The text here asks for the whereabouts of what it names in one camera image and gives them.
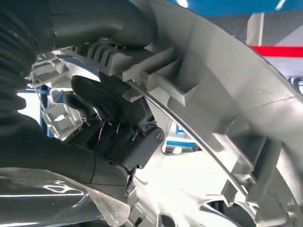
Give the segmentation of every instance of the screw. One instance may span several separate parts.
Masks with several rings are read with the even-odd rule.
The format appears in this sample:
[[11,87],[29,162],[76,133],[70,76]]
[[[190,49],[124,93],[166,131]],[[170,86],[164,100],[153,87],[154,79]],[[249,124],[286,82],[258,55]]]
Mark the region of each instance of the screw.
[[161,143],[164,140],[164,132],[162,129],[157,129],[155,132],[155,138],[157,142]]

